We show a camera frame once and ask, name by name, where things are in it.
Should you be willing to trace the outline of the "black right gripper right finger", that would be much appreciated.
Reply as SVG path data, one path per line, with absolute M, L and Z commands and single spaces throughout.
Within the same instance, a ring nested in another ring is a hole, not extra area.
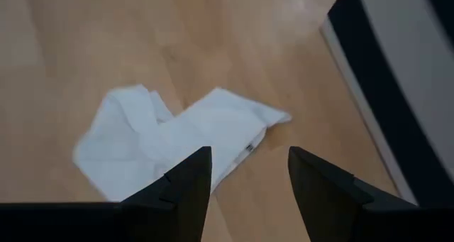
M 311 241 L 452 241 L 453 208 L 423 208 L 298 146 L 292 191 Z

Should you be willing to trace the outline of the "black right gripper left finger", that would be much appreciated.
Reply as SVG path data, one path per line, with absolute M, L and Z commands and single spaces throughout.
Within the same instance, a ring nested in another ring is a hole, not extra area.
M 203 146 L 121 202 L 1 204 L 2 241 L 200 241 L 211 189 Z

